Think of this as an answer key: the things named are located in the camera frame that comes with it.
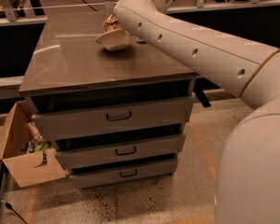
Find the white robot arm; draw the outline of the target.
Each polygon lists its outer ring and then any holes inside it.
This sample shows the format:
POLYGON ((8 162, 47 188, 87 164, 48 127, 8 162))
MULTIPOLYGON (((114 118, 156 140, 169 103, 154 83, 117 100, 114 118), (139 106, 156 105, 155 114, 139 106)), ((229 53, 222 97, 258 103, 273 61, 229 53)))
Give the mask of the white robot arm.
POLYGON ((227 138, 214 224, 280 224, 280 49, 167 15, 173 0, 118 0, 123 29, 182 63, 251 112, 227 138))

